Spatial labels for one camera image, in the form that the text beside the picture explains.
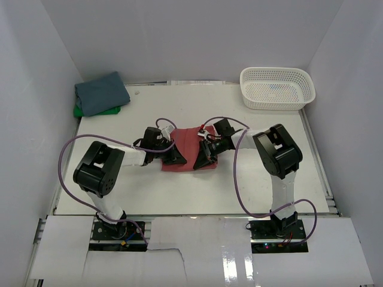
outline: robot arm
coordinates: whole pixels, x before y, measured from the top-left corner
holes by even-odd
[[[171,131],[171,127],[166,127],[163,130],[148,127],[144,137],[137,140],[135,145],[140,142],[140,148],[153,151],[166,149],[172,144]],[[106,145],[95,141],[78,164],[73,174],[73,180],[88,194],[100,210],[96,216],[103,223],[110,236],[120,238],[125,231],[121,222],[112,222],[105,217],[114,220],[126,219],[125,212],[110,194],[120,168],[122,166],[145,166],[151,163],[154,158],[161,158],[164,164],[186,163],[186,159],[175,145],[167,152],[156,153],[124,146]]]
[[[217,156],[228,149],[235,149],[242,133],[237,133],[228,120],[214,124],[220,136],[209,140],[203,131],[200,135],[199,155],[194,169],[199,169],[217,161]],[[273,202],[270,211],[286,203],[294,202],[294,179],[302,161],[302,152],[283,125],[277,124],[265,132],[247,130],[239,148],[257,149],[265,169],[271,175]],[[297,212],[291,205],[271,216],[279,231],[283,231],[297,221]]]

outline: red cloth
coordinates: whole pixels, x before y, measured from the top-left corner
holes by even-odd
[[[175,143],[179,152],[183,155],[183,157],[187,160],[186,164],[172,164],[170,166],[166,166],[162,164],[162,171],[164,172],[190,172],[193,171],[193,166],[196,162],[198,152],[199,152],[199,142],[201,141],[201,137],[198,136],[199,127],[194,127],[192,129],[178,129],[174,130],[171,133],[171,138],[174,139],[176,133],[178,133],[178,139]],[[215,134],[213,126],[205,127],[205,129],[212,135]],[[201,169],[215,169],[217,167],[217,163],[211,164],[209,166],[205,166]]]

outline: white plastic basket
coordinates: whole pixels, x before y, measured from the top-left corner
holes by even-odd
[[[239,79],[251,109],[298,110],[315,99],[311,77],[296,68],[246,68]]]

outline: blue fabric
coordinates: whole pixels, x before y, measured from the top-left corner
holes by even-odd
[[[77,106],[89,117],[130,102],[129,93],[118,74],[113,72],[98,80],[76,84]]]

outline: green cloth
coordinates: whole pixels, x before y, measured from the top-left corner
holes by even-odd
[[[120,111],[121,111],[121,106],[115,106],[114,108],[107,109],[104,112],[99,112],[96,115],[116,115]],[[73,115],[75,118],[80,118],[84,116],[84,113],[77,105],[74,105]]]

